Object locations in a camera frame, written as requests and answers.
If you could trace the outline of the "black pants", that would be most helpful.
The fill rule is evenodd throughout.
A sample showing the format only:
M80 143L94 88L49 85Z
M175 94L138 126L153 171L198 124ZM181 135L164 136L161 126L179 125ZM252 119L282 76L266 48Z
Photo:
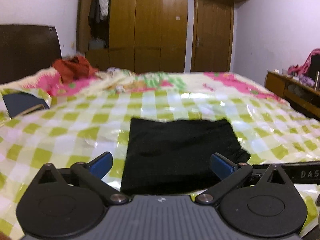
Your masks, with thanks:
M120 190L136 194L183 194L220 180L210 169L219 153L234 163L250 159L226 120L157 122L133 118Z

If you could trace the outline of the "green checkered plastic sheet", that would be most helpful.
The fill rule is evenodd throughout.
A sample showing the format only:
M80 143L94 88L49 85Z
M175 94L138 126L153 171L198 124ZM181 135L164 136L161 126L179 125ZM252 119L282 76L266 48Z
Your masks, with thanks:
M16 206L40 167L70 167L109 151L114 166L104 181L120 187L132 117L171 121L227 119L250 164L319 159L319 122L287 102L237 92L103 93L57 99L38 111L1 123L1 232L23 236Z

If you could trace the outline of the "pink floral bedsheet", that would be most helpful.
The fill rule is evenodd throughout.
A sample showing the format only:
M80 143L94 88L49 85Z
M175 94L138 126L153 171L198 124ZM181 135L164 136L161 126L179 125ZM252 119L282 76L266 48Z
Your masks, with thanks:
M283 100L263 86L231 72L136 74L127 69L109 68L90 77L64 83L54 68L39 70L36 74L1 85L1 95L26 92L44 100L60 96L92 96L107 93L174 90L192 93L217 93L282 102Z

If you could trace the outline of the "wooden side table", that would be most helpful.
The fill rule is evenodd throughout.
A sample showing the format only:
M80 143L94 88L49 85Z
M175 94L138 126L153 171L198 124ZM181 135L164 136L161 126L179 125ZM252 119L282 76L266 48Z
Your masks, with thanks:
M265 88L289 102L290 106L308 118L319 121L319 91L305 86L293 78L267 72Z

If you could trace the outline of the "red-brown cloth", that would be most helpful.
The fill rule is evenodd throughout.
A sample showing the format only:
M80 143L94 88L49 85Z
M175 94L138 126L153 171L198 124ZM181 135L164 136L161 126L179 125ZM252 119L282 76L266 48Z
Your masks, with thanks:
M62 83L87 79L93 77L99 71L98 68L92 67L89 61L82 55L76 55L67 59L57 59L53 62L52 67L59 72Z

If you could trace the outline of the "pink cloth on table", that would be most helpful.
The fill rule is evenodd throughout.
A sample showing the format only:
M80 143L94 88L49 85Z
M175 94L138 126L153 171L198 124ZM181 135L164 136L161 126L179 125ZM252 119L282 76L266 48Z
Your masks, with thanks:
M308 77L312 80L315 80L315 74L312 74L311 62L313 56L319 56L320 49L314 49L308 55L306 61L302 65L290 66L287 70L287 74L289 76L296 76L296 77Z

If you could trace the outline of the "dark wooden headboard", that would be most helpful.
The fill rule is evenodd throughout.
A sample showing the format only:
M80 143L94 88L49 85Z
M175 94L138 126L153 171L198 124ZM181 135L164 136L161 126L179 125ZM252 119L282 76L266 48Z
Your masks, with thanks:
M1 25L1 84L33 75L61 58L54 26Z

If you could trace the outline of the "wooden room door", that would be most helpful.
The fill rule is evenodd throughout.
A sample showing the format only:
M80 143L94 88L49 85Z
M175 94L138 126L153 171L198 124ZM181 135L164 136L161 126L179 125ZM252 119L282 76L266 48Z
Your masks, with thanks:
M233 23L233 1L195 0L192 72L230 70Z

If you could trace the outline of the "brown wooden wardrobe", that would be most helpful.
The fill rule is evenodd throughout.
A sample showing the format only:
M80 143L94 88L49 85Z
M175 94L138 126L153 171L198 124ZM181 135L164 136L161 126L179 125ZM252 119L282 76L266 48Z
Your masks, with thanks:
M93 67L191 72L195 0L111 0L108 48L91 38L90 5L79 0L76 48Z

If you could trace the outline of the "hanging clothes in wardrobe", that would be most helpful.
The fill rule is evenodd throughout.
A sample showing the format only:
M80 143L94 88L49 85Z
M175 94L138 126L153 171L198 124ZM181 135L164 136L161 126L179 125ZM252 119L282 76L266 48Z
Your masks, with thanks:
M103 43L108 48L110 30L111 0L91 0L88 24L91 38Z

